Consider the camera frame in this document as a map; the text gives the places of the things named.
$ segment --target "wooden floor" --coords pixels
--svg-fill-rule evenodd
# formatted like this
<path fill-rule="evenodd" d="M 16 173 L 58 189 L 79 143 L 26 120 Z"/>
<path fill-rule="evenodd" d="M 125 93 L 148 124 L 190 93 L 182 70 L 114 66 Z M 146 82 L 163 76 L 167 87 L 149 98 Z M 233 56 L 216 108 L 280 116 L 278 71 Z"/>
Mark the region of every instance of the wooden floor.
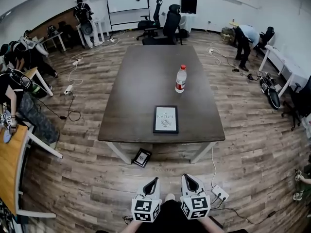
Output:
<path fill-rule="evenodd" d="M 131 214 L 131 198 L 147 177 L 159 177 L 161 197 L 174 193 L 181 196 L 181 175 L 189 173 L 200 178 L 206 190 L 211 190 L 214 167 L 211 151 L 197 164 L 189 157 L 199 144 L 154 145 L 153 155 L 145 169 L 126 165 L 103 142 L 97 140 L 101 120 L 113 82 L 128 46 L 136 41 L 138 31 L 121 35 L 120 42 L 93 53 L 83 54 L 83 60 L 71 78 L 83 79 L 74 86 L 72 110 L 81 112 L 81 119 L 71 122 L 58 119 L 44 106 L 45 113 L 57 125 L 61 136 L 57 149 L 64 155 L 59 160 L 41 150 L 32 150 L 25 168 L 22 190 L 24 208 L 35 207 L 57 214 L 56 219 L 31 219 L 30 232 L 87 232 L 105 230 L 119 232 L 126 225 L 122 219 Z M 185 44 L 195 47 L 204 64 L 207 79 L 215 94 L 226 140 L 214 148 L 217 174 L 214 184 L 229 195 L 223 207 L 235 208 L 241 216 L 253 222 L 263 220 L 273 210 L 278 212 L 260 225 L 251 225 L 232 211 L 211 211 L 226 231 L 246 229 L 250 233 L 299 233 L 307 224 L 305 202 L 293 202 L 294 168 L 307 164 L 310 147 L 303 127 L 291 132 L 291 118 L 281 117 L 281 109 L 271 108 L 257 82 L 232 72 L 226 59 L 222 63 L 211 57 L 206 48 L 219 35 L 192 32 Z M 234 63 L 236 49 L 223 43 L 213 43 Z M 68 50 L 68 56 L 83 51 Z M 70 58 L 55 53 L 50 56 L 58 79 L 48 79 L 54 96 L 44 102 L 61 116 L 67 114 L 71 96 L 63 94 L 72 68 Z M 247 66 L 256 76 L 262 57 L 250 57 Z M 274 77 L 276 71 L 266 64 Z M 139 145 L 122 144 L 134 157 Z"/>

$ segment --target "camouflage pants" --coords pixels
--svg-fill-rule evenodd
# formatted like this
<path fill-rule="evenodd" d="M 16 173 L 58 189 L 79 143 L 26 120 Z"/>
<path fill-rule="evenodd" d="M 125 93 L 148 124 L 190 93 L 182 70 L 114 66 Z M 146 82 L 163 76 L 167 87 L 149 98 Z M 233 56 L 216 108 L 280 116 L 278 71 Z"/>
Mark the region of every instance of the camouflage pants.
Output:
<path fill-rule="evenodd" d="M 17 111 L 36 127 L 36 131 L 40 136 L 45 138 L 48 143 L 53 143 L 58 140 L 59 132 L 45 115 L 38 112 L 38 108 L 30 93 L 24 93 Z"/>

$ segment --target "black office chair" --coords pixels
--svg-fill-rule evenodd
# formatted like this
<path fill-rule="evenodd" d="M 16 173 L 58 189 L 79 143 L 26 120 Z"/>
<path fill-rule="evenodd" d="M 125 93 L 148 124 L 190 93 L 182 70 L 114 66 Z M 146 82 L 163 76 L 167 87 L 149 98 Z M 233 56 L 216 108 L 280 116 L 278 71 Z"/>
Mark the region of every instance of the black office chair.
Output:
<path fill-rule="evenodd" d="M 148 20 L 148 16 L 141 16 L 144 17 L 145 20 L 142 20 L 138 23 L 138 29 L 144 30 L 144 33 L 136 38 L 136 40 L 139 40 L 140 37 L 143 36 L 157 36 L 157 33 L 155 33 L 155 30 L 160 28 L 160 20 L 159 20 L 159 12 L 160 7 L 162 5 L 162 0 L 156 1 L 156 8 L 154 13 L 154 21 Z"/>
<path fill-rule="evenodd" d="M 143 45 L 176 45 L 177 38 L 175 32 L 180 22 L 180 5 L 172 4 L 169 7 L 167 18 L 163 28 L 164 36 L 148 37 L 142 40 Z"/>
<path fill-rule="evenodd" d="M 265 49 L 265 46 L 267 46 L 269 44 L 269 41 L 272 39 L 272 37 L 274 35 L 275 35 L 275 32 L 274 32 L 274 28 L 273 27 L 268 27 L 266 33 L 261 32 L 261 34 L 260 34 L 261 42 L 259 42 L 257 44 L 257 46 L 255 47 L 255 50 L 257 52 L 256 57 L 258 57 L 259 50 L 260 49 Z"/>
<path fill-rule="evenodd" d="M 294 104 L 294 108 L 291 107 L 286 101 L 283 102 L 283 105 L 286 105 L 290 109 L 290 111 L 283 112 L 282 117 L 284 117 L 285 114 L 292 115 L 294 124 L 291 129 L 292 131 L 296 127 L 296 119 L 298 120 L 298 126 L 300 126 L 300 116 L 307 117 L 311 113 L 311 76 L 309 77 L 309 80 L 305 87 L 302 88 L 299 93 L 296 93 L 297 89 L 300 87 L 300 84 L 296 83 L 296 88 L 294 92 L 291 91 L 291 98 Z"/>

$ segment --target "framed picture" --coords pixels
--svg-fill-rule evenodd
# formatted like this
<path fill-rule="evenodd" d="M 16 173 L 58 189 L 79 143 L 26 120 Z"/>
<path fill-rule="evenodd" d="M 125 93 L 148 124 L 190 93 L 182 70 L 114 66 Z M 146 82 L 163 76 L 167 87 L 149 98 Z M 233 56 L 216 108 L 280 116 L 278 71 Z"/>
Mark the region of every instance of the framed picture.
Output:
<path fill-rule="evenodd" d="M 153 133 L 178 132 L 177 106 L 156 106 Z"/>
<path fill-rule="evenodd" d="M 145 167 L 151 155 L 152 154 L 149 151 L 140 149 L 133 159 L 133 162 L 138 166 Z"/>

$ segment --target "shoe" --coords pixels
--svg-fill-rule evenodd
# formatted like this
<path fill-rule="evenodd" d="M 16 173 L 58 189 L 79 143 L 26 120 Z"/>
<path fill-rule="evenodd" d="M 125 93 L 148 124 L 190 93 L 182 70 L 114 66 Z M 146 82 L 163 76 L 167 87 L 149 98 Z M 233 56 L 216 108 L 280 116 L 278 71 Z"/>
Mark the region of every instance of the shoe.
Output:
<path fill-rule="evenodd" d="M 50 148 L 55 149 L 55 148 L 56 148 L 56 144 L 57 144 L 57 142 L 51 143 L 51 144 L 50 144 Z"/>
<path fill-rule="evenodd" d="M 301 201 L 302 200 L 302 195 L 303 195 L 303 192 L 296 192 L 296 193 L 294 193 L 293 200 L 294 201 Z"/>
<path fill-rule="evenodd" d="M 168 195 L 166 195 L 165 202 L 169 200 L 175 200 L 175 195 L 173 193 L 169 193 Z"/>
<path fill-rule="evenodd" d="M 100 41 L 98 44 L 95 44 L 95 43 L 94 43 L 94 46 L 97 47 L 97 46 L 101 45 L 102 43 L 103 43 L 102 41 Z"/>
<path fill-rule="evenodd" d="M 248 72 L 248 71 L 249 71 L 249 70 L 246 68 L 246 66 L 241 66 L 241 65 L 239 65 L 239 68 L 242 69 L 242 70 L 245 71 L 245 72 Z"/>

